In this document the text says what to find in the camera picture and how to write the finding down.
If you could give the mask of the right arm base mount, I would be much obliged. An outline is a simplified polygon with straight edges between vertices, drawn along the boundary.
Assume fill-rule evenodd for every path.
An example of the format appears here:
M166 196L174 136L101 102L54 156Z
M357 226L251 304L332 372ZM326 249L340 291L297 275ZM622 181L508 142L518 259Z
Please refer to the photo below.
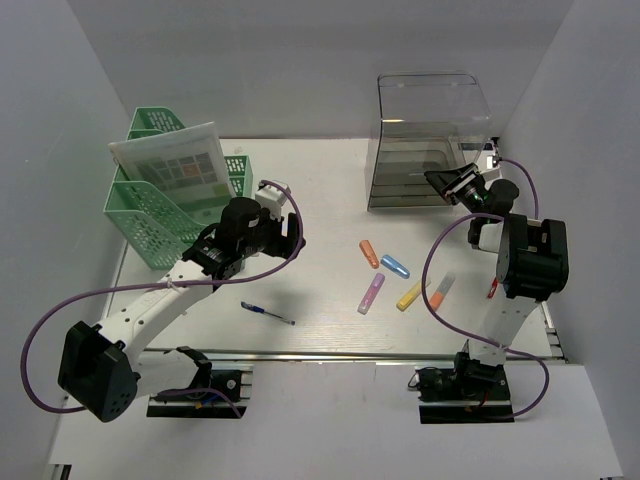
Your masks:
M513 406L504 368L487 372L424 367L408 381L418 394L420 423L463 425L513 423Z

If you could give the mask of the orange highlighter white cap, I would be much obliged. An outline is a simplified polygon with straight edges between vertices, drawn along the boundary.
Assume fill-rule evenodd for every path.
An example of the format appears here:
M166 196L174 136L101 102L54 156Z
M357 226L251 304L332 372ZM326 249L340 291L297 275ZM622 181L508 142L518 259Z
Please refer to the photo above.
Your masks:
M453 272L447 272L441 282L431 295L429 305L434 311L437 311L449 292L451 286L455 282L456 276Z

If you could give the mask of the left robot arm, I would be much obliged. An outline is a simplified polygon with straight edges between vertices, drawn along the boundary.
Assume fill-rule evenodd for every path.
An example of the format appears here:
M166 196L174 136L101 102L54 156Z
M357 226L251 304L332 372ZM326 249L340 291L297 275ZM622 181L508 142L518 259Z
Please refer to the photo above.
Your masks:
M130 305L93 326L67 333L59 386L97 419L115 420L143 396L233 400L216 387L203 353L179 346L160 353L149 343L189 308L231 282L256 254L289 261L304 247L299 213L237 197L219 222L206 227L159 281L144 286Z

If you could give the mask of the document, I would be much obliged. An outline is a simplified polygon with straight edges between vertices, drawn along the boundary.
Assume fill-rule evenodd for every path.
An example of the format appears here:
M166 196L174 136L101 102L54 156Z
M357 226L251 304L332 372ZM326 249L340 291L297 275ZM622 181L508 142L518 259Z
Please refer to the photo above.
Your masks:
M237 196L213 122L112 142L109 150L129 180L152 184L190 215Z

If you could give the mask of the red pen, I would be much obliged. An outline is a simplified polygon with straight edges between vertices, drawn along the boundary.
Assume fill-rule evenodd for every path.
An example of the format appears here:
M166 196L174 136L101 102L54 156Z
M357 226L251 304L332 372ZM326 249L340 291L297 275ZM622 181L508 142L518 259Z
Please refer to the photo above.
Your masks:
M487 294L487 298L491 299L491 298L494 297L495 292L496 292L497 287L498 287L498 284L499 284L499 282L498 282L497 278L494 278L492 283L491 283L491 287L489 289L489 292Z

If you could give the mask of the yellow highlighter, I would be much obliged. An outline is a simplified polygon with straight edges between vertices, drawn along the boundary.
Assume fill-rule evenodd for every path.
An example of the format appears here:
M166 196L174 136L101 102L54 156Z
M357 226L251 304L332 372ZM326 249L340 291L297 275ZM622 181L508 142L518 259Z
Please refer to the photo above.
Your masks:
M396 303L396 308L404 312L406 311L412 303L421 296L421 291L423 284L429 286L431 283L431 279L429 276L426 277L426 281L418 280Z

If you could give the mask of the purple highlighter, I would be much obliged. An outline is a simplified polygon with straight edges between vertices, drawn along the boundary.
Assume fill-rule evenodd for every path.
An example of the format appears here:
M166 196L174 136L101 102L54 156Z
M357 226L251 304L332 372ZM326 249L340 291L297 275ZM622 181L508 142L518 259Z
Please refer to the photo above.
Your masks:
M382 286L384 285L385 282L385 275L382 273L377 273L373 280L371 281L369 287L367 288L363 298L361 299L358 307L357 307L357 312L361 315L366 315L371 307L371 305L373 304L373 302L375 301L379 291L381 290Z

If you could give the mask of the blue highlighter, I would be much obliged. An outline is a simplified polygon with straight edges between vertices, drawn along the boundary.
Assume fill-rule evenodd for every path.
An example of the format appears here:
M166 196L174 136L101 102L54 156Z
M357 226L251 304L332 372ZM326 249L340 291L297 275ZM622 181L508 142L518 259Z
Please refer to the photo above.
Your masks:
M380 264L394 272L403 279L410 278L409 270L392 256L385 254L380 259Z

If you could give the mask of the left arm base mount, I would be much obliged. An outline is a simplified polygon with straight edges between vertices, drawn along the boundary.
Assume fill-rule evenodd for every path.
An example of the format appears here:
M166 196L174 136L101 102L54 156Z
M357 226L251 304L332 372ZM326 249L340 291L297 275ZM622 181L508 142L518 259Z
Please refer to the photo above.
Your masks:
M146 416L239 420L249 405L252 384L252 366L214 363L208 382L198 385L198 393L151 397L147 403Z

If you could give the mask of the green file organizer rack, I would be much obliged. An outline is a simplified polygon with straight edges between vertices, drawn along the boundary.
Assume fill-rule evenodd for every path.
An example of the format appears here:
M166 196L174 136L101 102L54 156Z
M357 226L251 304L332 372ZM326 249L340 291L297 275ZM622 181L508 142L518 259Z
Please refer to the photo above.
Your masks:
M127 140L184 129L169 108L138 107ZM249 156L225 155L232 186L240 197L253 196ZM129 246L154 270L168 270L191 246L198 234L220 219L221 208L190 215L146 181L131 181L117 167L104 206L104 214L120 230Z

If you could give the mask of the blue ballpoint pen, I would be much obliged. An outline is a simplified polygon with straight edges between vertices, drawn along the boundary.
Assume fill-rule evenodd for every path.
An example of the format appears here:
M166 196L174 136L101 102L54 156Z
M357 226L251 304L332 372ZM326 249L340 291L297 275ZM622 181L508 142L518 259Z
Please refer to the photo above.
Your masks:
M276 320L278 320L278 321L280 321L282 323L285 323L285 324L288 324L288 325L291 325L291 326L296 325L295 321L288 320L288 319L286 319L286 318L284 318L284 317L282 317L282 316L280 316L278 314L269 312L269 311L265 310L264 308L259 307L257 305L253 305L253 304L250 304L250 303L247 303L247 302L244 302L244 301L241 301L240 305L241 305L241 307L243 309L245 309L247 311L251 311L253 313L257 313L257 314L260 314L260 315L265 315L265 316L274 318L274 319L276 319Z

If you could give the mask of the orange highlighter near gripper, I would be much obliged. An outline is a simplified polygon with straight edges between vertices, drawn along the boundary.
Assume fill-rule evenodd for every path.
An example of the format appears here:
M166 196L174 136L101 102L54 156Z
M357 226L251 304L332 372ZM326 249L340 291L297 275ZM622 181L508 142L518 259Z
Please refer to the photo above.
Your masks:
M359 242L359 248L363 253L366 261L373 269L378 269L380 266L378 256L368 240L362 240Z

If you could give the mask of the clear acrylic drawer unit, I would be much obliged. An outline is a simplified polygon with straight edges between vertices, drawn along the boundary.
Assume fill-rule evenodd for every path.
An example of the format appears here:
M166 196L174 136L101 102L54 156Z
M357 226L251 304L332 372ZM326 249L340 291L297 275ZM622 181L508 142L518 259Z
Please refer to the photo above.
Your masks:
M491 114L475 76L463 71L395 72L377 78L365 164L369 211L446 205L425 174L480 157Z

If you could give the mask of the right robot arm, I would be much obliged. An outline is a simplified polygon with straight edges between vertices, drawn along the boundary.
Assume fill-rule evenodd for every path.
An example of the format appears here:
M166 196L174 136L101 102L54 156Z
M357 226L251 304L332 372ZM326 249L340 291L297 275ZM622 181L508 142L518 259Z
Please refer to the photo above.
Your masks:
M451 374L453 390L472 399L500 381L506 349L530 313L564 289L569 276L566 225L514 213L518 187L506 179L487 183L473 163L424 176L445 203L462 204L470 212L470 246L497 255L489 310L480 332L470 335L456 355Z

